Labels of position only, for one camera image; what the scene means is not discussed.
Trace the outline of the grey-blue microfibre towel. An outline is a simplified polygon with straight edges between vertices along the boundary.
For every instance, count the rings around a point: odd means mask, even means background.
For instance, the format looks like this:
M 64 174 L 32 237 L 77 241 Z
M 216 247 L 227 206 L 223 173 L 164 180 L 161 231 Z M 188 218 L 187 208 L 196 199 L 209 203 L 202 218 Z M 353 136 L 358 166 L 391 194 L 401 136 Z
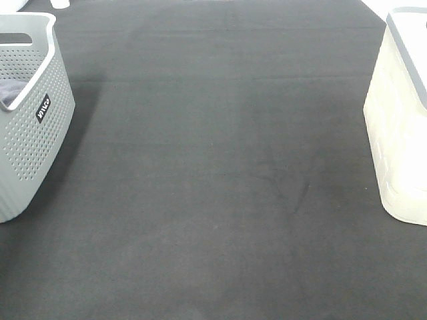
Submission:
M 19 81 L 16 79 L 2 79 L 0 83 L 1 102 L 6 106 L 10 106 L 20 92 L 25 88 L 26 84 L 27 83 L 25 81 Z

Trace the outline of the grey perforated laundry basket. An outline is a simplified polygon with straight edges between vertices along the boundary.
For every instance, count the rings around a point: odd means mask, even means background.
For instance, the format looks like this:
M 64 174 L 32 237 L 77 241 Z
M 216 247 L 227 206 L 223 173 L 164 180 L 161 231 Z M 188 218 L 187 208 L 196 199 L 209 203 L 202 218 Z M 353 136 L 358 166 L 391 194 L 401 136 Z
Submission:
M 1 102 L 1 222 L 20 215 L 50 170 L 75 100 L 50 13 L 1 14 L 1 80 L 27 84 Z

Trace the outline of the white laundry basket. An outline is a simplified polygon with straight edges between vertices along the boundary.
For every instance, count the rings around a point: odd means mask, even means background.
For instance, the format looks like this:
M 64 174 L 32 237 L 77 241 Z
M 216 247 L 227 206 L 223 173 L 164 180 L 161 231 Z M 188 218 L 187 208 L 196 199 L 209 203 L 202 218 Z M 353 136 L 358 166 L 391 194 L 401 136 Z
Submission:
M 397 220 L 425 225 L 425 2 L 387 14 L 363 112 L 383 207 Z

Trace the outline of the white cylinder at table edge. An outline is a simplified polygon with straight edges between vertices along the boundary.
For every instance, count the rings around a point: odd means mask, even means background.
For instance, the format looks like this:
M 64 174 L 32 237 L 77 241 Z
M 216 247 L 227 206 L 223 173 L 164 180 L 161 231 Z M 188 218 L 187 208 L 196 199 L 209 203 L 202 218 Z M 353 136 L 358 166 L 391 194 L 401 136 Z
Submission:
M 70 0 L 50 0 L 54 9 L 66 9 L 70 6 Z

